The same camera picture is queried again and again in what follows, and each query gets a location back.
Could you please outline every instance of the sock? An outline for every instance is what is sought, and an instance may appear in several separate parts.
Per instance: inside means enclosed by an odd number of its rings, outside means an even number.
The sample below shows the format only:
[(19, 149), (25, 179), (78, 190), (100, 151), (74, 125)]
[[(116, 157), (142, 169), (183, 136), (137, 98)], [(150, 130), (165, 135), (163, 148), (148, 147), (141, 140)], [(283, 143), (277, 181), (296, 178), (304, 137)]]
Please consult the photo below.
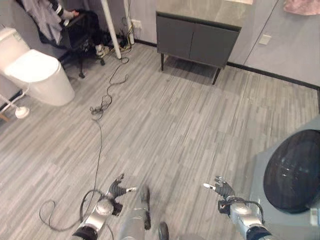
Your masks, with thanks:
[(98, 53), (98, 52), (101, 52), (102, 51), (102, 44), (99, 44), (99, 45), (96, 45), (95, 46), (95, 51)]

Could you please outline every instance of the cabinet door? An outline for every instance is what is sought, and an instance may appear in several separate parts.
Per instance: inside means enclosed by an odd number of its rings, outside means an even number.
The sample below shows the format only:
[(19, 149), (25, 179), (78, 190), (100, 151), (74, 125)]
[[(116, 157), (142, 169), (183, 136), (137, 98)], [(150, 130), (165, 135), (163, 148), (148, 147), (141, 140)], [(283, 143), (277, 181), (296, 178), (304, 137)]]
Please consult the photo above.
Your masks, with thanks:
[(195, 24), (163, 16), (156, 17), (158, 51), (181, 58), (189, 58)]
[(190, 59), (223, 68), (236, 43), (239, 32), (196, 24)]

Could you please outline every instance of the gray wood-grain floor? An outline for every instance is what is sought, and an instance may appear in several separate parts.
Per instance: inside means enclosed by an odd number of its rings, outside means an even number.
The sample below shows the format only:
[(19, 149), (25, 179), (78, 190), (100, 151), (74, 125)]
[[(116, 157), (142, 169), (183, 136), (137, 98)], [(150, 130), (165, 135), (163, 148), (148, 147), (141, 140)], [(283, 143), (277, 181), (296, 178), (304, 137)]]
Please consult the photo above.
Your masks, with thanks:
[[(229, 66), (212, 86), (213, 68), (168, 57), (161, 72), (157, 50), (141, 44), (127, 56), (130, 62), (114, 82), (126, 73), (129, 79), (110, 90), (114, 102), (100, 121), (98, 188), (107, 190), (120, 173), (125, 186), (149, 185), (152, 228), (145, 239), (157, 239), (160, 221), (167, 222), (173, 240), (183, 233), (241, 239), (218, 213), (218, 196), (202, 183), (223, 175), (248, 197), (253, 156), (314, 118), (317, 92)], [(114, 55), (105, 61), (103, 67), (87, 62), (85, 79), (74, 79), (77, 69), (67, 68), (76, 91), (70, 104), (54, 107), (26, 97), (19, 103), (30, 107), (30, 115), (1, 122), (1, 240), (71, 238), (73, 229), (50, 230), (38, 211), (47, 199), (57, 201), (52, 223), (62, 228), (78, 218), (81, 199), (93, 187), (100, 132), (89, 107), (100, 103), (120, 63)], [(136, 193), (119, 199), (122, 216), (137, 199)], [(115, 237), (123, 221), (107, 221)], [(105, 228), (100, 240), (107, 239)]]

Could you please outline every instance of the countertop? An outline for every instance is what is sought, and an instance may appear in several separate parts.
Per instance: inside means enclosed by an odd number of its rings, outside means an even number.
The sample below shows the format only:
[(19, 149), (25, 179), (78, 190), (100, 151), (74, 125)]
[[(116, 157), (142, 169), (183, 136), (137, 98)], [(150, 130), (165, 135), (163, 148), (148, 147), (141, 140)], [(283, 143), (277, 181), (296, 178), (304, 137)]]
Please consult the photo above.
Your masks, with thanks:
[(157, 0), (161, 13), (242, 27), (252, 0)]

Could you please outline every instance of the toilet brush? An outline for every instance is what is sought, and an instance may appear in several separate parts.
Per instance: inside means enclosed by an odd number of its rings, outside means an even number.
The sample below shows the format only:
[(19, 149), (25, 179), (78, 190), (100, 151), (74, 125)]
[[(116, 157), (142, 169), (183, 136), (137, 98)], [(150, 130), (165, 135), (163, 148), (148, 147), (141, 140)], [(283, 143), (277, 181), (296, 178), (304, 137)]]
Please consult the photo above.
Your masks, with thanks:
[(4, 96), (2, 96), (0, 94), (0, 99), (2, 99), (3, 101), (5, 101), (8, 105), (10, 105), (11, 107), (15, 108), (15, 116), (18, 119), (24, 119), (26, 116), (28, 116), (30, 109), (25, 107), (25, 106), (17, 106), (14, 103), (12, 103), (11, 101), (9, 101), (8, 99), (6, 99)]

